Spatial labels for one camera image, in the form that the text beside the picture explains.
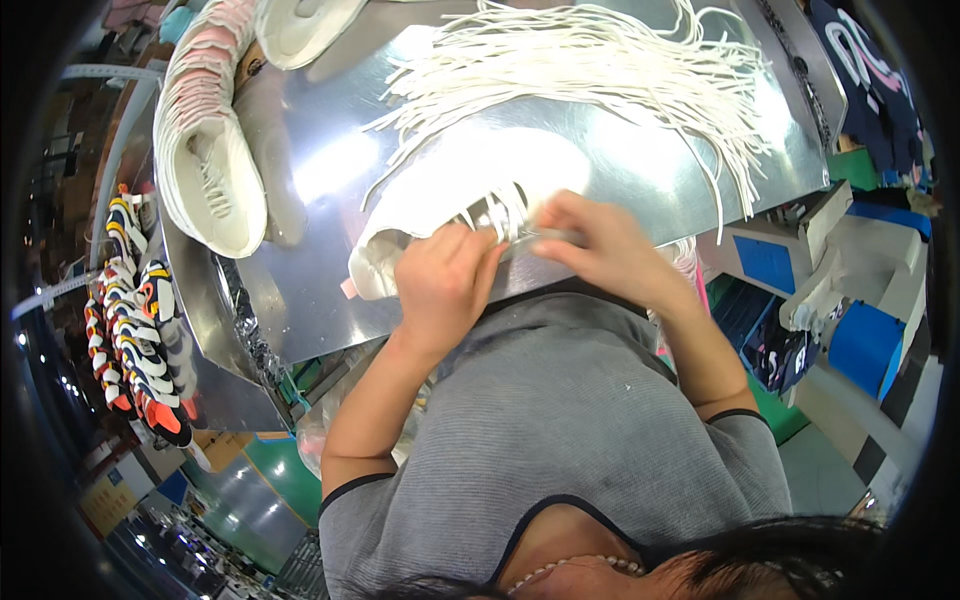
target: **pearl necklace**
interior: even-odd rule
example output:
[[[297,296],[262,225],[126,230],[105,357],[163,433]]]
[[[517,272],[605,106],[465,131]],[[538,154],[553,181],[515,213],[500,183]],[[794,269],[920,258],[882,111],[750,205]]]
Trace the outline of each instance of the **pearl necklace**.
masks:
[[[646,569],[643,568],[642,564],[637,564],[633,561],[628,561],[627,559],[621,559],[613,555],[604,556],[602,554],[597,554],[596,558],[600,559],[601,561],[607,561],[607,564],[609,564],[610,566],[626,569],[627,572],[629,572],[634,577],[642,577],[643,575],[646,574]],[[520,586],[527,583],[527,581],[529,581],[530,578],[532,578],[534,575],[540,575],[543,571],[548,571],[556,566],[559,566],[560,564],[567,563],[569,562],[569,560],[572,560],[572,559],[563,559],[561,561],[556,561],[555,563],[548,563],[546,566],[542,566],[541,568],[535,570],[533,573],[527,573],[526,575],[523,576],[523,579],[516,582],[512,588],[507,590],[507,595],[509,596],[510,594],[517,591],[517,589]]]

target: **woman's right hand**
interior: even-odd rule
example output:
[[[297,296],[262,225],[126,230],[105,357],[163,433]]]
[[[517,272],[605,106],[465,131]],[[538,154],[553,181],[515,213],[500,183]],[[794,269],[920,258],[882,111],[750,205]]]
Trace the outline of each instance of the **woman's right hand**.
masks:
[[[564,190],[547,201],[537,226],[582,232],[586,248],[542,240],[531,252],[556,260],[615,296],[652,308],[662,317],[681,309],[692,296],[690,284],[654,250],[633,215],[622,206],[596,203]]]

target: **woman's left hand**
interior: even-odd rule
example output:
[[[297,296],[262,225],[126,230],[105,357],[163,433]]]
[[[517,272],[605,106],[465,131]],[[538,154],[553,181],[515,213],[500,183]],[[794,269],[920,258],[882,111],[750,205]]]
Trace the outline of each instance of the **woman's left hand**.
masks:
[[[460,344],[487,306],[507,249],[495,241],[492,229],[449,224],[407,247],[394,269],[403,308],[394,338],[407,350],[436,364]]]

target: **woman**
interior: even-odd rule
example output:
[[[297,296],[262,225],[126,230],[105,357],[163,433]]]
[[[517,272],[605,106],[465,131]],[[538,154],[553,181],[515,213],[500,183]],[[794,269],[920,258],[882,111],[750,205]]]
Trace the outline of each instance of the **woman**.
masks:
[[[739,359],[630,214],[563,192],[538,225],[588,247],[535,254],[657,311],[680,389],[635,311],[549,294],[474,327],[505,246],[459,225],[413,242],[396,265],[403,321],[324,447],[331,596],[805,597],[855,571],[876,530],[784,518],[783,467]],[[398,469],[391,449],[438,366]]]

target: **stack of shoe uppers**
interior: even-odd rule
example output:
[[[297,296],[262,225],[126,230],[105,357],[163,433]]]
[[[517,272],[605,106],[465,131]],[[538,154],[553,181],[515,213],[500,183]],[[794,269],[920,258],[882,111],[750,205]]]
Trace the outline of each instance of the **stack of shoe uppers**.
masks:
[[[170,60],[154,117],[156,182],[170,218],[230,258],[252,254],[267,227],[263,182],[232,108],[254,4],[206,3]]]
[[[147,250],[136,216],[139,200],[121,185],[120,196],[109,204],[111,258],[84,311],[87,348],[107,406],[130,420],[142,419],[171,444],[186,447],[193,437],[190,421],[196,418],[196,376],[190,378],[192,368],[168,368],[164,359],[169,354],[157,328],[174,319],[173,281],[157,260],[137,271],[136,260]]]

